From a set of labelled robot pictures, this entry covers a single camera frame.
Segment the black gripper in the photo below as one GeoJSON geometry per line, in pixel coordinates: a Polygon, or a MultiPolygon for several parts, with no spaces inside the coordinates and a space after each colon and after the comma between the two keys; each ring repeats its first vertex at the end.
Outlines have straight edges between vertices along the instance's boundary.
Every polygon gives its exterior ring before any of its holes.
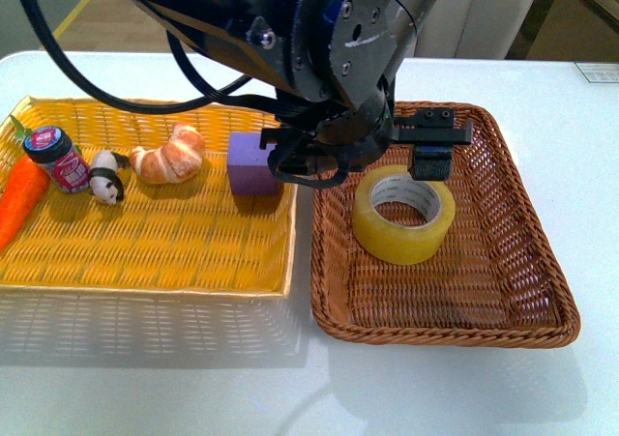
{"type": "Polygon", "coordinates": [[[260,148],[275,146],[268,165],[278,181],[334,188],[393,145],[411,148],[405,167],[413,180],[444,182],[451,176],[454,148],[472,140],[473,121],[458,127],[451,107],[422,107],[397,115],[394,87],[381,80],[357,109],[323,102],[278,129],[262,131],[260,148]]]}

